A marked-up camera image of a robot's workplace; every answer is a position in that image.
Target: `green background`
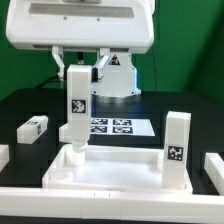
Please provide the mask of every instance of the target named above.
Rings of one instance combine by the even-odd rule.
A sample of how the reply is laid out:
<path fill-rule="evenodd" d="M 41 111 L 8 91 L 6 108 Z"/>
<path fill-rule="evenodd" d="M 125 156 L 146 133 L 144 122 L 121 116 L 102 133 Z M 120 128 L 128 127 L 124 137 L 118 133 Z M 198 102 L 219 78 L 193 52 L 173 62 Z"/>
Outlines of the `green background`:
<path fill-rule="evenodd" d="M 58 71 L 51 52 L 10 45 L 5 36 L 8 5 L 9 0 L 0 3 L 0 99 Z M 158 91 L 202 93 L 224 105 L 224 1 L 160 0 L 154 28 Z M 95 59 L 85 54 L 87 63 Z M 66 54 L 67 65 L 76 61 L 76 54 Z M 134 55 L 133 64 L 139 88 L 155 91 L 152 51 Z"/>

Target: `paper sheet with markers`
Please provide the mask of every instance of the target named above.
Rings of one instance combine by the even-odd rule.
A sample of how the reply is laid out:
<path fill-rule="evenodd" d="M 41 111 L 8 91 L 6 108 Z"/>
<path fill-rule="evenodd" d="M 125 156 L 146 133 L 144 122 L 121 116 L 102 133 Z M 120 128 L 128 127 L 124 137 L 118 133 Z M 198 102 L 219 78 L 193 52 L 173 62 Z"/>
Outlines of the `paper sheet with markers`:
<path fill-rule="evenodd" d="M 92 118 L 91 134 L 155 136 L 150 120 Z"/>

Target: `white block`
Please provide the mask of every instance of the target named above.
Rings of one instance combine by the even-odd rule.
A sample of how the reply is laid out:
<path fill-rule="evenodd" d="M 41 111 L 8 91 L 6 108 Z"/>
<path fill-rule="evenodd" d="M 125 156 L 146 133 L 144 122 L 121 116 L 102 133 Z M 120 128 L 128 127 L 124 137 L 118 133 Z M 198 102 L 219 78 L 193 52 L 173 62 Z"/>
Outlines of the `white block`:
<path fill-rule="evenodd" d="M 106 192 L 0 188 L 0 215 L 77 219 L 96 217 L 159 223 L 224 223 L 223 197 L 114 191 L 110 200 L 106 198 Z"/>
<path fill-rule="evenodd" d="M 169 112 L 166 120 L 162 187 L 185 188 L 191 114 Z"/>
<path fill-rule="evenodd" d="M 33 116 L 17 129 L 17 142 L 32 144 L 47 130 L 47 116 Z"/>
<path fill-rule="evenodd" d="M 224 196 L 224 161 L 218 153 L 206 153 L 204 168 L 220 195 Z"/>
<path fill-rule="evenodd" d="M 67 116 L 72 143 L 85 144 L 90 137 L 91 80 L 91 66 L 70 65 L 67 75 Z"/>
<path fill-rule="evenodd" d="M 72 143 L 72 136 L 68 131 L 68 123 L 59 128 L 59 142 Z"/>
<path fill-rule="evenodd" d="M 0 172 L 9 162 L 9 146 L 0 145 Z"/>

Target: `black tabletop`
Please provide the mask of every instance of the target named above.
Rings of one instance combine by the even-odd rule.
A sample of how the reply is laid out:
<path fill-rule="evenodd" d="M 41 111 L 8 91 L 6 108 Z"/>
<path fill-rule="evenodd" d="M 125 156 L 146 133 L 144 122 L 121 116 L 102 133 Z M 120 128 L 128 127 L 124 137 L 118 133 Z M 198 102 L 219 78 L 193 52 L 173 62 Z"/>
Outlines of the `black tabletop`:
<path fill-rule="evenodd" d="M 156 136 L 91 135 L 89 144 L 162 149 L 168 111 L 191 113 L 187 169 L 194 194 L 217 194 L 203 167 L 206 152 L 218 152 L 223 156 L 224 109 L 208 97 L 190 93 L 143 92 L 141 100 L 133 103 L 93 102 L 92 117 L 150 119 Z M 32 145 L 17 144 L 16 129 L 35 115 L 48 116 L 48 130 Z M 0 173 L 0 186 L 41 187 L 43 175 L 63 146 L 58 140 L 58 129 L 66 120 L 65 90 L 21 89 L 2 100 L 0 144 L 9 145 L 10 162 Z M 0 217 L 0 223 L 7 223 L 7 220 L 8 223 L 24 223 L 24 220 L 19 222 L 20 219 Z M 35 223 L 81 222 L 70 221 L 48 219 L 46 222 L 46 219 L 38 219 Z"/>

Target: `white platform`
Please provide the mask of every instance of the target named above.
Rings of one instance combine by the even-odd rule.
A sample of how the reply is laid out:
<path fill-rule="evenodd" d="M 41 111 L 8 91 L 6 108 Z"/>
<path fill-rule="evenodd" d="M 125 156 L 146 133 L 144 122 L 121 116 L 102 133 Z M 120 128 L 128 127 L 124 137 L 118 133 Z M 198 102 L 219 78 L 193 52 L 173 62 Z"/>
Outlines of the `white platform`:
<path fill-rule="evenodd" d="M 132 192 L 173 192 L 191 194 L 193 189 L 186 171 L 184 190 L 162 189 L 158 156 L 162 150 L 106 146 L 88 146 L 86 164 L 66 164 L 65 145 L 44 175 L 44 188 L 108 190 Z"/>

